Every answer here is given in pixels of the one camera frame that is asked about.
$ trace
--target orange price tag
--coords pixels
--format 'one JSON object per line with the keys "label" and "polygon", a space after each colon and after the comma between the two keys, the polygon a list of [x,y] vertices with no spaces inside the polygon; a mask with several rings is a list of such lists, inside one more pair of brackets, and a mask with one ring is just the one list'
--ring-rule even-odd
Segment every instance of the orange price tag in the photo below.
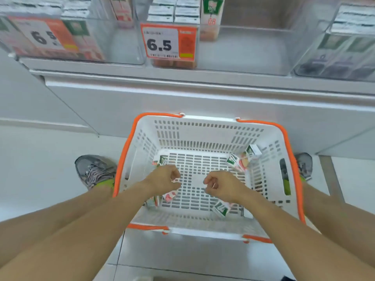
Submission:
{"label": "orange price tag", "polygon": [[9,17],[39,49],[77,52],[72,34],[59,19]]}
{"label": "orange price tag", "polygon": [[194,61],[197,27],[141,23],[147,57]]}

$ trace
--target person's arm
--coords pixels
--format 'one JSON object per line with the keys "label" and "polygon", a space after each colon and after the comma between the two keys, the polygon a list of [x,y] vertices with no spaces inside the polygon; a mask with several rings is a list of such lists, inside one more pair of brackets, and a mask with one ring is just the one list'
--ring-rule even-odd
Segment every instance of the person's arm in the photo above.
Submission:
{"label": "person's arm", "polygon": [[375,268],[375,215],[303,182],[303,209],[331,241]]}
{"label": "person's arm", "polygon": [[206,193],[243,205],[268,234],[298,281],[375,280],[375,269],[302,224],[229,172],[211,172]]}
{"label": "person's arm", "polygon": [[102,206],[19,254],[0,269],[6,281],[92,281],[121,234],[150,197],[180,188],[174,165],[158,167]]}

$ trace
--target forearm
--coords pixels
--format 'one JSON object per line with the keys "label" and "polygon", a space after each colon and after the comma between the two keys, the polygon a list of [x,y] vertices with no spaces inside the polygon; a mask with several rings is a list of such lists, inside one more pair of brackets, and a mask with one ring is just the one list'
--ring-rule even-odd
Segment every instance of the forearm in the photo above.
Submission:
{"label": "forearm", "polygon": [[18,255],[0,280],[92,281],[148,195],[142,184],[122,192]]}
{"label": "forearm", "polygon": [[317,229],[375,267],[375,215],[330,197],[304,183],[305,215]]}
{"label": "forearm", "polygon": [[299,281],[374,280],[375,270],[249,190],[240,203],[258,220]]}

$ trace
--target white plastic basket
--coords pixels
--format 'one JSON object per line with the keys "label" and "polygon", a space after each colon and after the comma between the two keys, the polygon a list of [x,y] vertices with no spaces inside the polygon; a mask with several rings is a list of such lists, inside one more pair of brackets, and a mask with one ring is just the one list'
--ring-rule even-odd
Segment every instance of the white plastic basket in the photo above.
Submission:
{"label": "white plastic basket", "polygon": [[[226,160],[231,152],[239,153],[249,144],[257,144],[263,155],[245,174],[239,174],[227,166]],[[304,222],[298,166],[287,132],[278,124],[238,118],[143,113],[134,120],[121,154],[114,196],[125,176],[129,176],[127,185],[144,179],[154,169],[155,155],[165,155],[168,164],[177,166],[182,186],[172,202],[164,201],[155,209],[142,207],[130,228],[271,242],[256,219],[241,216],[241,206],[234,205],[225,219],[212,212],[217,199],[204,192],[206,186],[203,184],[203,179],[212,170],[231,171],[248,187]],[[289,196],[284,193],[282,159],[289,176]]]}

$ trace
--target person's hand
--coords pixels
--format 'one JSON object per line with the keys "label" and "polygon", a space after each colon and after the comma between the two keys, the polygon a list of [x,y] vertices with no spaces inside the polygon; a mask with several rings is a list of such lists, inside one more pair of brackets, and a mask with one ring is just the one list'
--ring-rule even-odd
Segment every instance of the person's hand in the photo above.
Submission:
{"label": "person's hand", "polygon": [[163,195],[181,187],[181,183],[172,182],[180,178],[180,172],[175,165],[159,166],[150,173],[142,182],[150,191],[150,197]]}
{"label": "person's hand", "polygon": [[241,204],[241,197],[250,190],[237,177],[224,170],[210,172],[203,184],[207,185],[207,194],[229,203]]}

